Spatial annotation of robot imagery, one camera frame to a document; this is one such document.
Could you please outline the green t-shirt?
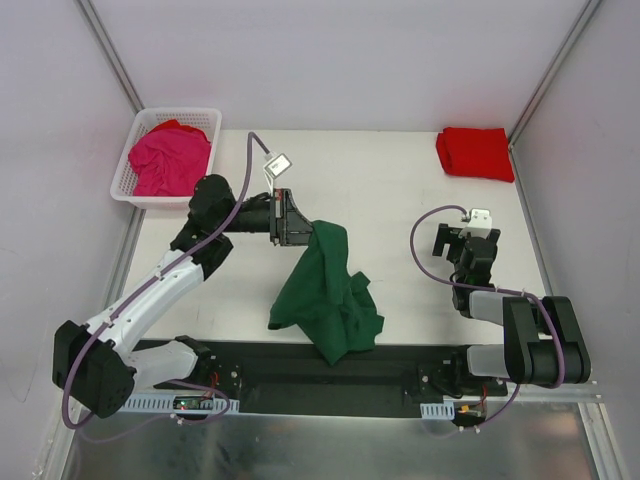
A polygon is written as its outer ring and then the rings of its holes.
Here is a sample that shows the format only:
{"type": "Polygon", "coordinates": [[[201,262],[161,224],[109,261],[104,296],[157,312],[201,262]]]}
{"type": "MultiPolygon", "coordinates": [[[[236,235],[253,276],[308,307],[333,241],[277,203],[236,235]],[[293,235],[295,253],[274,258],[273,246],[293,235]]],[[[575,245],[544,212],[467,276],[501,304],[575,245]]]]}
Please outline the green t-shirt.
{"type": "Polygon", "coordinates": [[[309,244],[269,312],[270,330],[298,327],[330,365],[373,350],[384,326],[369,278],[348,271],[348,256],[347,230],[314,221],[309,244]]]}

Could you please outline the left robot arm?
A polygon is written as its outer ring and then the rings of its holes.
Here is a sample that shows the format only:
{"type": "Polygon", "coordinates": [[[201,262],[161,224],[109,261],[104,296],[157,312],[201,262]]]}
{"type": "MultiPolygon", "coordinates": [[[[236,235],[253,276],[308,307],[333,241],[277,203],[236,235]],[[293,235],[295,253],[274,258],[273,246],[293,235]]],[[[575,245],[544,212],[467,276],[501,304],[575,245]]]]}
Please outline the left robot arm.
{"type": "Polygon", "coordinates": [[[82,325],[67,321],[56,331],[52,380],[65,403],[76,400],[104,419],[140,389],[175,381],[211,389],[213,358],[204,344],[186,335],[145,350],[137,344],[222,266],[233,249],[229,234],[265,233],[276,246],[305,246],[313,231],[289,189],[236,197],[217,174],[196,183],[188,208],[169,249],[129,295],[82,325]]]}

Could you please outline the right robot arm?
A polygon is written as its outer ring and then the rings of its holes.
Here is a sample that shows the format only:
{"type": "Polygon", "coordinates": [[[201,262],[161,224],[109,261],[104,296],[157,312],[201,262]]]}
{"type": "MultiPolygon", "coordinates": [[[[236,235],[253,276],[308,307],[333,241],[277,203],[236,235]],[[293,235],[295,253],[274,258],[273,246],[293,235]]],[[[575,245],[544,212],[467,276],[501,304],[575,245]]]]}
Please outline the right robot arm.
{"type": "Polygon", "coordinates": [[[591,360],[569,298],[545,296],[539,301],[497,291],[491,268],[497,258],[498,229],[438,225],[432,254],[444,255],[454,271],[449,281],[452,303],[462,316],[502,328],[500,345],[471,345],[449,373],[452,388],[470,395],[486,377],[550,388],[587,382],[591,360]]]}

